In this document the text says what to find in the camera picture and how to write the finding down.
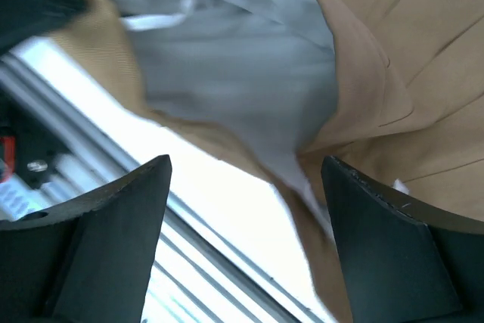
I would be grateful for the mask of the tan pleated skirt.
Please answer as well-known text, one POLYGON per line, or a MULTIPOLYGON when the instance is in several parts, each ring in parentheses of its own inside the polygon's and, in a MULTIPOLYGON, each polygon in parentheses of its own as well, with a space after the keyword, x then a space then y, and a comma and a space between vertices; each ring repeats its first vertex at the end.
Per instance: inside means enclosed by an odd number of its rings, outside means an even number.
POLYGON ((88 0, 54 40, 125 109, 271 183, 338 322, 381 322, 374 242, 334 243, 320 169, 483 218, 483 0, 88 0))

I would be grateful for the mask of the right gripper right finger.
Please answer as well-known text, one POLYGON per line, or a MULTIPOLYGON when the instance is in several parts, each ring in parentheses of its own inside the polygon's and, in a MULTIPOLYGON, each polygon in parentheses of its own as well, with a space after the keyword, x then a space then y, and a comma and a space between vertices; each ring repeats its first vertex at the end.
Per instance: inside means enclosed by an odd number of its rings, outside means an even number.
POLYGON ((336 157, 321 178, 356 322, 481 322, 483 223, 383 185, 336 157))

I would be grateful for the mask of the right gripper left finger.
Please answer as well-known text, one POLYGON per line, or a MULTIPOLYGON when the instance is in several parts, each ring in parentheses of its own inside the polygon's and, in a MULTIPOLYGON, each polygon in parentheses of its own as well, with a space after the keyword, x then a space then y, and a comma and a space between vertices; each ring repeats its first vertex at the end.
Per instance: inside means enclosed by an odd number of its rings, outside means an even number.
POLYGON ((1 223, 3 322, 139 322, 172 165, 158 156, 116 181, 1 223))

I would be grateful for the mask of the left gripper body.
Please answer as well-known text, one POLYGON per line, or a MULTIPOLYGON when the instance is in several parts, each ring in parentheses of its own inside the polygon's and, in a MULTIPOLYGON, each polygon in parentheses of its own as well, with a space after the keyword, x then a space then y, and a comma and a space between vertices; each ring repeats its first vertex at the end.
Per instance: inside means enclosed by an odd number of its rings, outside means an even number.
POLYGON ((87 0, 1 0, 1 53, 66 26, 87 7, 87 0))

